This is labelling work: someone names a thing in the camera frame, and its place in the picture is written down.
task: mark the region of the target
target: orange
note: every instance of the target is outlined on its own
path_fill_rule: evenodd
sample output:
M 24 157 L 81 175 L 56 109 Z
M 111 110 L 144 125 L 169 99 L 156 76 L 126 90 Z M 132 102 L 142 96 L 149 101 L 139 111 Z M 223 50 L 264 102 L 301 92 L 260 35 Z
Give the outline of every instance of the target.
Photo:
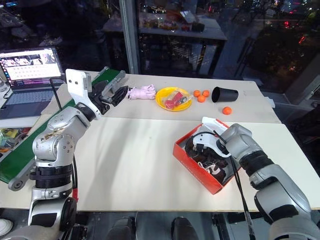
M 230 114 L 232 114 L 232 108 L 229 106 L 226 106 L 222 109 L 222 113 L 225 115 L 230 115 Z
M 203 95 L 198 96 L 198 102 L 199 103 L 204 103 L 206 101 L 206 97 Z
M 195 96 L 196 98 L 199 97 L 201 95 L 201 92 L 199 90 L 194 90 L 193 92 L 193 96 Z
M 209 95 L 210 95 L 209 90 L 204 90 L 204 91 L 202 92 L 202 95 L 205 96 L 206 98 L 209 97 Z

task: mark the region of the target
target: laptop screen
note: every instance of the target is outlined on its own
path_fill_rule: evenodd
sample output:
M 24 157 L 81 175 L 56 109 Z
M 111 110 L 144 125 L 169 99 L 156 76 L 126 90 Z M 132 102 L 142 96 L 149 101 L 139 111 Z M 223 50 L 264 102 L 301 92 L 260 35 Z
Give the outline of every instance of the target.
M 0 65 L 13 90 L 49 88 L 50 78 L 55 85 L 63 83 L 54 79 L 62 76 L 54 47 L 0 52 Z

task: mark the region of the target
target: laptop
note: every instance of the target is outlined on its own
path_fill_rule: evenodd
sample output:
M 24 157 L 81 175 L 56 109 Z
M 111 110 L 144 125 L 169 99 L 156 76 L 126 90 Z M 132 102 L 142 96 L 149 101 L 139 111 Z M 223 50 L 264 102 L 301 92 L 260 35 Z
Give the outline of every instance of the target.
M 0 51 L 0 66 L 12 89 L 0 108 L 0 119 L 40 116 L 63 81 L 54 47 Z

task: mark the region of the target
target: pink cloth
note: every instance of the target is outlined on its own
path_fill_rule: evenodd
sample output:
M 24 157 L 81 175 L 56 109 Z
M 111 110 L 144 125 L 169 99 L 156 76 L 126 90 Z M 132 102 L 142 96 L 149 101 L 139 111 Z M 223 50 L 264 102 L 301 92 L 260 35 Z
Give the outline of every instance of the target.
M 155 99 L 156 89 L 153 84 L 149 86 L 142 86 L 141 88 L 134 87 L 129 90 L 129 100 L 135 99 Z

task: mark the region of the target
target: black shoe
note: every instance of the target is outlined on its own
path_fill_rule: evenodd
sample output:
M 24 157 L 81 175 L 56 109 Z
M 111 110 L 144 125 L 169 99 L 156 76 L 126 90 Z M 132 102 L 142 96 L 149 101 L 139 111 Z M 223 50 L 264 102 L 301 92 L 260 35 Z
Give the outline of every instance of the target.
M 124 217 L 115 222 L 105 240 L 135 240 L 136 225 L 134 217 Z
M 171 224 L 172 240 L 199 240 L 196 230 L 184 217 L 177 217 Z

